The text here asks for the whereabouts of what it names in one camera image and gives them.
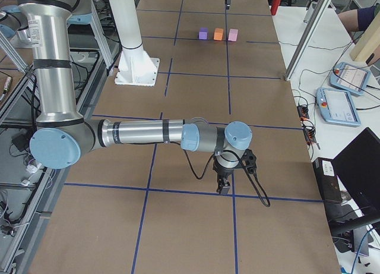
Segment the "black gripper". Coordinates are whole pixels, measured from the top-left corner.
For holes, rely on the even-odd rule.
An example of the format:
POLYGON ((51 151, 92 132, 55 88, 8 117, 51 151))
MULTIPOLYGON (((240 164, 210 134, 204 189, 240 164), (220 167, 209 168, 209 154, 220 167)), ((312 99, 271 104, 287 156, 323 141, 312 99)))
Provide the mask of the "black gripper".
POLYGON ((234 168, 226 168, 218 162, 213 163, 213 170, 217 173, 217 190, 219 194, 227 195, 230 190, 228 177, 234 173, 234 168))

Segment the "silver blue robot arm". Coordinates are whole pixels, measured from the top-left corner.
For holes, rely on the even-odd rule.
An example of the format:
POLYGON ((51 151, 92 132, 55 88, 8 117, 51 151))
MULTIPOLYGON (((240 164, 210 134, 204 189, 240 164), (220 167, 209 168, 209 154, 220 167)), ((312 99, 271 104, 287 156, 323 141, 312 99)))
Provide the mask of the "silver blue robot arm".
POLYGON ((33 67, 39 89, 40 114, 30 139, 35 159, 50 169, 65 169, 84 155, 114 144, 177 144, 185 152, 208 152, 207 165, 217 174, 217 192, 227 194, 229 176, 244 170, 257 178, 256 157, 249 148, 252 131, 244 122, 225 127, 202 118, 110 121, 79 108, 76 100, 68 24, 72 18, 92 21, 93 0, 17 0, 27 17, 33 67))

